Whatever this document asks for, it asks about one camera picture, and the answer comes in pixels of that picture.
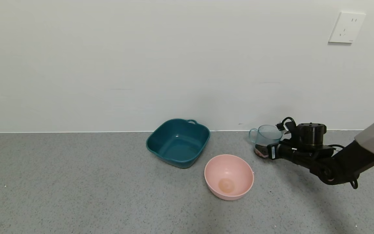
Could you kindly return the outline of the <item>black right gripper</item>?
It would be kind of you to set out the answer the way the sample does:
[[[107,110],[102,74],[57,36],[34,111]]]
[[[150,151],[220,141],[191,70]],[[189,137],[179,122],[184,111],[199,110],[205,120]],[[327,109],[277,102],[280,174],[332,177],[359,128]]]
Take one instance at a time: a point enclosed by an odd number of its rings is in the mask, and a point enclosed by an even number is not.
[[[294,151],[295,148],[281,142],[270,144],[268,146],[258,144],[255,144],[254,146],[254,152],[258,157],[269,158],[271,160],[290,160],[290,158],[294,155]]]

